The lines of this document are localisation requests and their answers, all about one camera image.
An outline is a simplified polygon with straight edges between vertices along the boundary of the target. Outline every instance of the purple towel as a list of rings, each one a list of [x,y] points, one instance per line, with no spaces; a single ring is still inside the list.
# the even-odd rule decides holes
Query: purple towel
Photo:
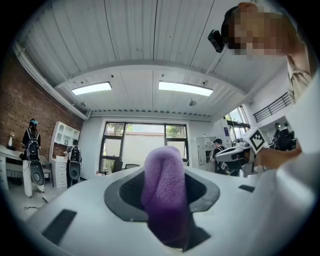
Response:
[[[185,239],[189,213],[185,168],[174,146],[159,147],[146,157],[141,203],[148,226],[160,241],[171,244]]]

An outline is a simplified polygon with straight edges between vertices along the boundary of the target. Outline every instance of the fluorescent light panel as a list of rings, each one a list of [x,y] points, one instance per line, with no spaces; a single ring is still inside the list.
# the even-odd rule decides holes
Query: fluorescent light panel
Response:
[[[175,82],[159,82],[159,90],[184,92],[190,94],[199,94],[210,96],[213,92],[212,89],[199,87],[196,85]]]
[[[75,95],[80,95],[80,94],[88,94],[93,92],[108,91],[111,89],[112,88],[109,82],[102,82],[102,83],[96,83],[96,84],[88,85],[85,87],[73,89],[72,92]]]

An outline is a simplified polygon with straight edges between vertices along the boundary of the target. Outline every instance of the white ceiling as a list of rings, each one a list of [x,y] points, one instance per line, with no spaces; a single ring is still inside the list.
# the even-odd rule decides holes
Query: white ceiling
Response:
[[[54,0],[30,19],[17,42],[45,80],[81,111],[210,117],[231,99],[240,104],[252,97],[262,74],[271,80],[284,67],[282,58],[215,52],[208,34],[220,30],[225,12],[239,2]],[[213,93],[159,91],[160,80],[205,85]],[[71,92],[106,81],[111,91]],[[191,98],[195,106],[189,106]]]

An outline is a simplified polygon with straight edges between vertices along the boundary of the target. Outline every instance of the person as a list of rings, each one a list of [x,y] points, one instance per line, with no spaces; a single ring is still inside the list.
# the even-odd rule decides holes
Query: person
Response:
[[[72,143],[72,146],[70,146],[67,151],[65,152],[67,154],[67,162],[66,162],[66,184],[67,184],[67,187],[71,187],[71,182],[72,182],[72,185],[75,185],[78,183],[78,180],[77,179],[72,179],[71,176],[70,176],[70,173],[69,173],[69,165],[70,165],[70,161],[72,160],[72,151],[73,149],[75,150],[78,150],[78,159],[76,160],[77,162],[81,162],[82,161],[82,158],[81,158],[81,150],[78,146],[78,140],[77,139],[74,139],[73,140],[73,143]]]
[[[284,128],[279,132],[277,145],[280,151],[291,151],[293,149],[293,134],[289,132],[288,123],[284,124]]]
[[[242,2],[228,10],[221,27],[223,42],[230,49],[249,50],[257,55],[286,56],[291,96],[297,102],[315,74],[315,56],[302,41],[299,28],[284,14],[260,12],[253,3]],[[277,151],[263,148],[256,156],[255,165],[277,169],[302,152],[296,149]]]
[[[217,174],[226,174],[225,171],[222,169],[222,162],[218,162],[215,160],[216,154],[226,149],[225,146],[222,145],[222,140],[217,138],[214,141],[215,149],[213,150],[212,162],[214,163],[214,172]]]
[[[274,132],[274,145],[278,146],[278,139],[279,139],[279,134],[280,134],[280,130],[279,130],[280,124],[278,122],[275,123],[274,128],[275,128],[275,132]]]
[[[32,118],[29,122],[29,128],[25,130],[23,139],[22,139],[22,145],[24,147],[24,154],[22,155],[21,159],[23,160],[23,184],[24,184],[24,192],[27,195],[27,197],[32,197],[32,181],[31,181],[31,173],[30,168],[28,165],[28,160],[26,159],[27,155],[27,145],[29,141],[33,138],[36,139],[38,143],[38,149],[41,149],[41,136],[39,131],[37,130],[37,124],[38,122]],[[37,185],[35,184],[38,190],[41,193],[45,192],[45,186],[44,185]]]

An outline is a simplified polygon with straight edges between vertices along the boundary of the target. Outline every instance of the brick wall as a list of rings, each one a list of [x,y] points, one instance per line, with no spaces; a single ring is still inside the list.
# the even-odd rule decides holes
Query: brick wall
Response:
[[[40,154],[47,158],[56,121],[79,131],[83,125],[80,117],[47,93],[22,67],[14,53],[9,53],[0,74],[0,145],[8,144],[13,131],[13,146],[23,151],[21,142],[32,118],[38,121]],[[54,152],[59,155],[60,149],[59,146]]]

